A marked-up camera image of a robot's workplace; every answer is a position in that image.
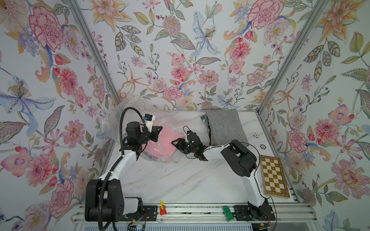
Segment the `pink blanket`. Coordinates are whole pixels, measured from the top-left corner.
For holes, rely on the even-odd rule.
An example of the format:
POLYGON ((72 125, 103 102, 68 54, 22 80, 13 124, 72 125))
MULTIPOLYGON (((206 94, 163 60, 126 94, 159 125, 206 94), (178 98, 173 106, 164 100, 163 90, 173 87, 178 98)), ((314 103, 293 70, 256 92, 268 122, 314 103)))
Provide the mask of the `pink blanket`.
POLYGON ((157 142, 149 141, 146 149, 140 155, 147 161, 175 164, 180 162, 184 154, 181 153, 172 142, 185 136, 171 128, 164 126, 159 134, 157 142))

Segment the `clear plastic vacuum bag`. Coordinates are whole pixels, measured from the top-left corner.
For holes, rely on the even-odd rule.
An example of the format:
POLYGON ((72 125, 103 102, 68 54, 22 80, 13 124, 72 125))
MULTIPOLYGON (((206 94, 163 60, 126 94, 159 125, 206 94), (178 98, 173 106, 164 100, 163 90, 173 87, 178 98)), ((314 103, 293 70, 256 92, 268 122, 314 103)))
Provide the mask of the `clear plastic vacuum bag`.
POLYGON ((117 105, 110 114, 106 115, 101 122, 103 133, 110 139, 116 141, 120 147, 119 128, 122 125, 123 136, 126 137, 126 127, 130 122, 139 122, 145 124, 145 114, 151 114, 156 117, 153 126, 167 126, 172 130, 183 134, 183 126, 186 121, 181 120, 175 113, 167 113, 156 109, 146 100, 140 99, 138 96, 129 96, 126 100, 117 105))

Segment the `grey fuzzy blanket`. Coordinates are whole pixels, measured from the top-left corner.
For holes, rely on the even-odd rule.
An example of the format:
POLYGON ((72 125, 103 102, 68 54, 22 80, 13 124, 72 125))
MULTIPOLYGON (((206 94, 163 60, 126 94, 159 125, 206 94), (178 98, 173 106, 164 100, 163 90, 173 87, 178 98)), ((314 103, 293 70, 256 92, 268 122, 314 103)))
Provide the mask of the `grey fuzzy blanket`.
POLYGON ((248 143, 236 109, 214 110, 205 113, 212 130, 212 145, 219 146, 237 140, 248 143))

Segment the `black smiley knitted blanket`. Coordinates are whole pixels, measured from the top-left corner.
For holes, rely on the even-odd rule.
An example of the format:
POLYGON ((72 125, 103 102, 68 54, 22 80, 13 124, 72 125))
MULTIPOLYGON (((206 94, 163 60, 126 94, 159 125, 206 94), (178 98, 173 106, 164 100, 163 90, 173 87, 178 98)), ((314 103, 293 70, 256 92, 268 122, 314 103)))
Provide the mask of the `black smiley knitted blanket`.
POLYGON ((212 130, 211 130, 211 125, 210 125, 209 119, 206 115, 205 115, 205 123, 206 123, 207 129, 208 129, 209 146, 211 146, 212 145, 212 130))

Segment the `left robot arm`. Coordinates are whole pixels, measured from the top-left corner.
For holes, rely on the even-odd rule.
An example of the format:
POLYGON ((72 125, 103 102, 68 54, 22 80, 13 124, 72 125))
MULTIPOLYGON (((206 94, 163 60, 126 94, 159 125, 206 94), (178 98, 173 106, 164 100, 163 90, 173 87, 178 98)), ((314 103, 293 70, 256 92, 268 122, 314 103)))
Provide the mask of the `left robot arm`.
POLYGON ((138 219, 145 215, 140 197, 125 197, 120 177, 126 175, 134 166, 150 141, 157 142, 162 126, 150 126, 149 122, 141 125, 130 122, 126 127, 126 137, 119 131, 121 155, 99 179, 90 180, 86 187, 84 218, 88 222, 111 224, 129 219, 138 219))

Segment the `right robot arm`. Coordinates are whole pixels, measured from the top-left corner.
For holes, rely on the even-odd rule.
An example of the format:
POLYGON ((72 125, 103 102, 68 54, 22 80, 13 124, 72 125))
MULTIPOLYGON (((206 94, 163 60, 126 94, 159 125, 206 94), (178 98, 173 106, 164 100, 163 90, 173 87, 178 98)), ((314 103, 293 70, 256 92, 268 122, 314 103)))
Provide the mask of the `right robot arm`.
POLYGON ((261 193, 256 171, 259 167, 257 158, 245 145, 245 142, 232 140, 224 145, 206 147, 193 131, 187 132, 187 138, 171 142, 184 155, 193 154, 200 161, 224 160, 232 171, 241 177, 247 192, 247 214, 251 219, 261 220, 270 213, 268 199, 261 193))

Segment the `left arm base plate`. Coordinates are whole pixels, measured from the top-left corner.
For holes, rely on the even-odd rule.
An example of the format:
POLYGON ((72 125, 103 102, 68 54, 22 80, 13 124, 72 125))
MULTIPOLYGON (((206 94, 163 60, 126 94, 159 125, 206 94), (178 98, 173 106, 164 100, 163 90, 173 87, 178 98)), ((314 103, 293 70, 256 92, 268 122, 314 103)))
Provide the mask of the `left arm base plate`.
POLYGON ((123 215, 118 221, 131 222, 133 220, 139 221, 141 218, 144 221, 156 221, 158 215, 158 206, 143 206, 135 213, 123 215))

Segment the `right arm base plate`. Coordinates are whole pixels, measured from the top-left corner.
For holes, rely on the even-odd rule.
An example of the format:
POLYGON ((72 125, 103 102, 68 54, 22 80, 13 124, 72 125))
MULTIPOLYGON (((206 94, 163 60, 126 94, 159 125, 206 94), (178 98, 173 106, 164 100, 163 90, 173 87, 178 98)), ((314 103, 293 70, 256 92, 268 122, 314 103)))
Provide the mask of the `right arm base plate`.
POLYGON ((275 221, 276 216, 270 205, 259 208, 249 205, 233 206, 237 221, 275 221))

